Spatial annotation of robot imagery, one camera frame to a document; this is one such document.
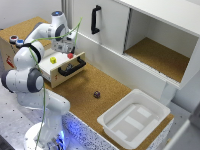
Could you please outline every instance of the cabinet shelf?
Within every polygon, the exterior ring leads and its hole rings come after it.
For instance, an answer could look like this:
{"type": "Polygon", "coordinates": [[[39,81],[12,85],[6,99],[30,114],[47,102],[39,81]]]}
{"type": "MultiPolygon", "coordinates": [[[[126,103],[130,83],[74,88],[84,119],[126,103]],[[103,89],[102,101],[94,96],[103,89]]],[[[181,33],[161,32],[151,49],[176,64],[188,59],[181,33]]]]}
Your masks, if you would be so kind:
{"type": "Polygon", "coordinates": [[[181,82],[190,60],[149,38],[144,38],[125,53],[178,82],[181,82]]]}

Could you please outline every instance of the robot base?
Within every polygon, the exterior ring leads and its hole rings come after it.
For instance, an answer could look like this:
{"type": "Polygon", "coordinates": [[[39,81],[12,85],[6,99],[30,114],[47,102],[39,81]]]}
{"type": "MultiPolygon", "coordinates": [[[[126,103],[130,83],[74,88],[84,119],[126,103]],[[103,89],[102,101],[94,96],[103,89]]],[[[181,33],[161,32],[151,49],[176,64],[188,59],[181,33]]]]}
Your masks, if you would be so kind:
{"type": "MultiPolygon", "coordinates": [[[[41,122],[35,124],[34,126],[32,126],[25,134],[24,137],[24,149],[25,150],[35,150],[36,147],[36,142],[34,140],[34,138],[37,136],[37,133],[39,132],[41,127],[41,122]]],[[[67,137],[67,133],[65,133],[65,148],[63,150],[66,150],[68,145],[69,145],[69,137],[67,137]]],[[[37,149],[36,150],[57,150],[57,148],[55,147],[51,147],[49,148],[46,144],[45,147],[42,147],[42,145],[40,143],[38,143],[37,149]]]]}

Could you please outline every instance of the dark round object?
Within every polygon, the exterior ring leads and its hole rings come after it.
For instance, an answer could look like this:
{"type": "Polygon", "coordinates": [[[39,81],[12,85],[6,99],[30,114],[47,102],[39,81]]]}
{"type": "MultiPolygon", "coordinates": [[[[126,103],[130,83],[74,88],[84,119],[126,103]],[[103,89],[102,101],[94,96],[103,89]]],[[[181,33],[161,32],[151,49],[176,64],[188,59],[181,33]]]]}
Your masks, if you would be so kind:
{"type": "Polygon", "coordinates": [[[94,97],[95,98],[100,98],[100,92],[99,91],[94,92],[94,97]]]}

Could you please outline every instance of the yellow object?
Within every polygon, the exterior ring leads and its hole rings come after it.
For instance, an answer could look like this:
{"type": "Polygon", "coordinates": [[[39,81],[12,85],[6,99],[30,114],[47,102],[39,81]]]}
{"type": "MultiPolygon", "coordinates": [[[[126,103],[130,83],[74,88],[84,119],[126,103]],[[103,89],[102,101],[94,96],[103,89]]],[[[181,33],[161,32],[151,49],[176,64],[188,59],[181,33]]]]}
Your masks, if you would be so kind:
{"type": "Polygon", "coordinates": [[[56,58],[55,58],[55,57],[51,57],[51,58],[50,58],[50,62],[51,62],[52,64],[55,64],[55,63],[56,63],[56,58]]]}

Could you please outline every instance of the open drawer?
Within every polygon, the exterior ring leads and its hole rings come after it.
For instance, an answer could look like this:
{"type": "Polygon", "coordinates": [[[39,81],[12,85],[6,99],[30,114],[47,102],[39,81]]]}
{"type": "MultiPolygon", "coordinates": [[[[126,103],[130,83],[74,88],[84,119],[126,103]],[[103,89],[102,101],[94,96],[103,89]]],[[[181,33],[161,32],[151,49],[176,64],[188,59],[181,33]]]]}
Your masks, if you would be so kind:
{"type": "Polygon", "coordinates": [[[43,77],[51,82],[52,88],[81,72],[86,64],[84,52],[74,55],[72,59],[69,59],[67,54],[53,52],[51,49],[47,50],[45,55],[39,66],[43,77]],[[56,58],[56,63],[50,62],[51,57],[56,58]]]}

